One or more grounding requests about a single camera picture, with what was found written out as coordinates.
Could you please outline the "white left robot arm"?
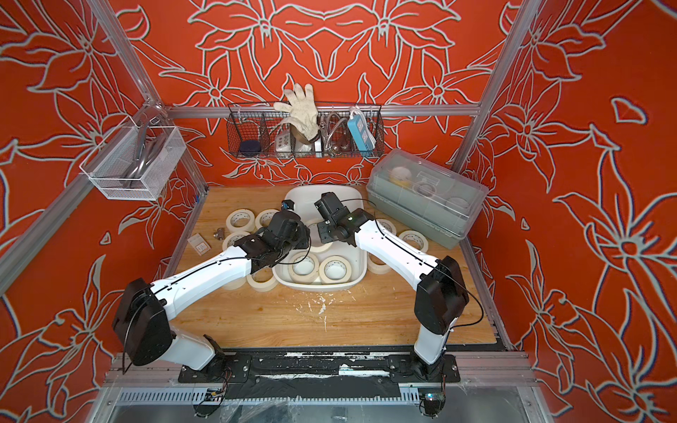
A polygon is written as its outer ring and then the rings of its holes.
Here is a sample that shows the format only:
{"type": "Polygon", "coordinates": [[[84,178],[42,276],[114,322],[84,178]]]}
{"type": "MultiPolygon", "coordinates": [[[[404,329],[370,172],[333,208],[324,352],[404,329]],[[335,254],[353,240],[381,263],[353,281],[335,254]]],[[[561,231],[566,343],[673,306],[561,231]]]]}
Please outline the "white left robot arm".
{"type": "Polygon", "coordinates": [[[293,250],[310,246],[310,229],[292,211],[278,211],[271,223],[237,241],[218,256],[152,283],[133,280],[123,292],[113,330],[133,366],[168,361],[201,371],[222,351],[208,336],[175,329],[170,322],[198,300],[264,268],[293,250]]]}

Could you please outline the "dark blue round object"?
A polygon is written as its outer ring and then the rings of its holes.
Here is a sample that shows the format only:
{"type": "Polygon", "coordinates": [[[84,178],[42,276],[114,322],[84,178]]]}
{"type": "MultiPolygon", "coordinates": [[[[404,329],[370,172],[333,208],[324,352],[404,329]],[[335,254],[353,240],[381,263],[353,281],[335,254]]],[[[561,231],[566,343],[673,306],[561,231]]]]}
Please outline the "dark blue round object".
{"type": "Polygon", "coordinates": [[[247,158],[256,157],[262,153],[262,146],[257,139],[245,140],[241,142],[238,153],[247,158]]]}

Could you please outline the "beige masking tape roll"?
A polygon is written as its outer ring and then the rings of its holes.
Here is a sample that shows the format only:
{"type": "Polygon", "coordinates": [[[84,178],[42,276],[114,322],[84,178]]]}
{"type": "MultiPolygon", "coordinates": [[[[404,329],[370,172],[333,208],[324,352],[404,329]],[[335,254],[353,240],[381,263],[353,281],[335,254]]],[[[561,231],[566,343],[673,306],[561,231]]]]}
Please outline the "beige masking tape roll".
{"type": "Polygon", "coordinates": [[[259,293],[270,292],[279,284],[270,267],[263,268],[246,277],[250,287],[259,293]]]}
{"type": "Polygon", "coordinates": [[[237,241],[249,236],[250,233],[247,231],[236,231],[230,233],[222,242],[222,250],[225,251],[228,248],[232,247],[237,241]]]}
{"type": "Polygon", "coordinates": [[[320,263],[312,253],[297,253],[287,269],[292,282],[298,284],[311,284],[319,278],[320,263]]]}
{"type": "Polygon", "coordinates": [[[227,284],[225,284],[222,289],[227,290],[227,291],[234,291],[237,290],[244,285],[247,284],[247,279],[246,278],[237,278],[236,280],[233,280],[227,284]]]}
{"type": "Polygon", "coordinates": [[[397,238],[397,229],[394,224],[386,219],[377,219],[375,221],[377,226],[376,232],[379,236],[384,238],[397,238]]]}
{"type": "Polygon", "coordinates": [[[278,212],[276,209],[266,209],[264,211],[261,211],[255,219],[255,226],[257,229],[265,228],[268,227],[272,220],[274,215],[278,212]]]}
{"type": "Polygon", "coordinates": [[[398,238],[400,238],[402,241],[405,243],[411,245],[414,247],[416,250],[419,250],[423,253],[427,253],[429,249],[429,242],[426,236],[418,231],[415,230],[406,230],[401,232],[398,235],[398,238]]]}
{"type": "Polygon", "coordinates": [[[321,219],[313,219],[306,222],[306,226],[310,231],[310,252],[313,254],[324,253],[333,246],[333,243],[324,243],[322,241],[318,230],[320,222],[322,222],[321,219]]]}
{"type": "Polygon", "coordinates": [[[352,264],[341,256],[327,257],[319,266],[320,280],[325,285],[349,282],[352,273],[352,264]]]}
{"type": "Polygon", "coordinates": [[[376,275],[384,275],[391,271],[391,267],[374,255],[368,253],[368,271],[376,275]]]}
{"type": "Polygon", "coordinates": [[[237,209],[227,216],[226,228],[231,233],[252,233],[257,229],[256,215],[249,209],[237,209]]]}

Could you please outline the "blue white box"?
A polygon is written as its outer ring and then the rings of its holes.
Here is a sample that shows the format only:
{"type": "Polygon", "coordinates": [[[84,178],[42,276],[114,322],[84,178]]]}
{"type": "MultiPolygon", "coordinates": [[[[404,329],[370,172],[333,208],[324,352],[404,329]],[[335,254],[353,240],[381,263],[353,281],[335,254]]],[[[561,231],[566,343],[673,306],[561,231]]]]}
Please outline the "blue white box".
{"type": "Polygon", "coordinates": [[[349,110],[347,127],[354,139],[356,151],[363,157],[370,157],[377,141],[368,126],[365,115],[358,107],[351,107],[349,110]]]}

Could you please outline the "small metal bolt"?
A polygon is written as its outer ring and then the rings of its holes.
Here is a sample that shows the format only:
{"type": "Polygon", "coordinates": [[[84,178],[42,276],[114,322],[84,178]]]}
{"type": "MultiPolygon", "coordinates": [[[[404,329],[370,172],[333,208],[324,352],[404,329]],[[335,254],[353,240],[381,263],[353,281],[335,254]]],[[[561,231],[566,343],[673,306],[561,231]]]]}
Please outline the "small metal bolt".
{"type": "Polygon", "coordinates": [[[213,232],[213,237],[218,241],[223,241],[226,238],[226,231],[224,227],[219,227],[213,232]]]}

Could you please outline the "translucent lidded storage box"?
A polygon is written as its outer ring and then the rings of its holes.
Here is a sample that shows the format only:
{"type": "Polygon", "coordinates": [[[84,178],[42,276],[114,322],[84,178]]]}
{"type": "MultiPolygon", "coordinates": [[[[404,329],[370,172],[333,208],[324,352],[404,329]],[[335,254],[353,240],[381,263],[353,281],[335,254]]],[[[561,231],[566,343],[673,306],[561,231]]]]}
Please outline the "translucent lidded storage box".
{"type": "Polygon", "coordinates": [[[452,250],[474,225],[488,188],[411,153],[392,150],[372,169],[367,192],[378,211],[452,250]]]}

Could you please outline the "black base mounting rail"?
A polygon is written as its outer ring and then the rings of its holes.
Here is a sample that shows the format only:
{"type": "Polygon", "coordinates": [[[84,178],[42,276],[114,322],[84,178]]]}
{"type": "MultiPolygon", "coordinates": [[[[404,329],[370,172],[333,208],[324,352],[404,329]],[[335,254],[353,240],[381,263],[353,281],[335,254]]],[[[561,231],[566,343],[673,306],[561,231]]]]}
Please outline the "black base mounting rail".
{"type": "Polygon", "coordinates": [[[225,352],[202,370],[181,366],[181,384],[244,384],[255,378],[273,380],[354,377],[380,379],[395,384],[436,384],[460,381],[456,358],[443,354],[429,365],[411,347],[404,349],[357,348],[239,350],[225,352]]]}

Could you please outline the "white mesh wall basket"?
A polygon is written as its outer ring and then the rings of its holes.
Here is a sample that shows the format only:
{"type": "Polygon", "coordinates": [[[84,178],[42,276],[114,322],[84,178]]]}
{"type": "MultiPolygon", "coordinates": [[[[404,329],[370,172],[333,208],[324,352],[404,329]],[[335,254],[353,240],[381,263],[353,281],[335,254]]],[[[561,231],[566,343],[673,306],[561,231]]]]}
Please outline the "white mesh wall basket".
{"type": "Polygon", "coordinates": [[[155,201],[186,151],[176,126],[127,117],[82,160],[80,172],[109,200],[155,201]]]}

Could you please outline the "small clear plastic packet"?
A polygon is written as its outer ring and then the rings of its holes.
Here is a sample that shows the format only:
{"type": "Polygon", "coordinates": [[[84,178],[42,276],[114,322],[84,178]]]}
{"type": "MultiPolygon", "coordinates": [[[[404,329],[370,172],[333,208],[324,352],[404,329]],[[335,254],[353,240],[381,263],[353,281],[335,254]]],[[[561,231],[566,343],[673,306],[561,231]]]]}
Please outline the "small clear plastic packet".
{"type": "Polygon", "coordinates": [[[211,250],[210,244],[205,240],[201,234],[194,234],[187,239],[190,245],[199,256],[203,256],[211,250]]]}

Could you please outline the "white work glove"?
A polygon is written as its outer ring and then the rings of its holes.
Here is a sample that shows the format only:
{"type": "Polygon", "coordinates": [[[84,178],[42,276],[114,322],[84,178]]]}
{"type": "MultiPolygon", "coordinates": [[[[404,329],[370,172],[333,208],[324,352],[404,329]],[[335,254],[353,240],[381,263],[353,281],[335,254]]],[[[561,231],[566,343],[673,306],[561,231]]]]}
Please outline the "white work glove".
{"type": "Polygon", "coordinates": [[[305,139],[312,141],[319,134],[318,111],[312,84],[301,86],[296,83],[284,91],[285,102],[274,102],[273,108],[287,116],[282,123],[292,125],[305,139]]]}

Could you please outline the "white plastic storage tray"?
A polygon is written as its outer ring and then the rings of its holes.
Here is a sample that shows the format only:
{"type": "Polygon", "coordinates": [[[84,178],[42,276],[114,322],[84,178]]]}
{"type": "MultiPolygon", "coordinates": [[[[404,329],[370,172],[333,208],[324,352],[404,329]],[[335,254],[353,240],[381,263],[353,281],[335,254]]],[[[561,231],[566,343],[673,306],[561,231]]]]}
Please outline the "white plastic storage tray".
{"type": "Polygon", "coordinates": [[[280,284],[308,292],[347,290],[357,285],[368,270],[368,254],[342,241],[322,243],[318,224],[321,214],[315,202],[332,192],[350,211],[362,208],[361,192],[343,185],[308,185],[289,190],[285,199],[294,202],[294,212],[310,229],[310,246],[292,250],[281,264],[273,268],[280,284]]]}

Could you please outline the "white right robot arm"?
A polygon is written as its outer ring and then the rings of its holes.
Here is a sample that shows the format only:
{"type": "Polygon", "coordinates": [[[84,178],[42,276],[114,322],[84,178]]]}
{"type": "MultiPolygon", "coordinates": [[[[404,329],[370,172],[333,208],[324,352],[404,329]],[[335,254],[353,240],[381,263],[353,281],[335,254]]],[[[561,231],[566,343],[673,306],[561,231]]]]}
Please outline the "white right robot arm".
{"type": "Polygon", "coordinates": [[[349,210],[332,192],[324,193],[315,208],[323,219],[318,224],[322,241],[342,241],[367,252],[412,287],[414,315],[421,325],[414,343],[413,372],[421,380],[440,379],[448,338],[470,300],[458,262],[416,250],[367,211],[349,210]]]}

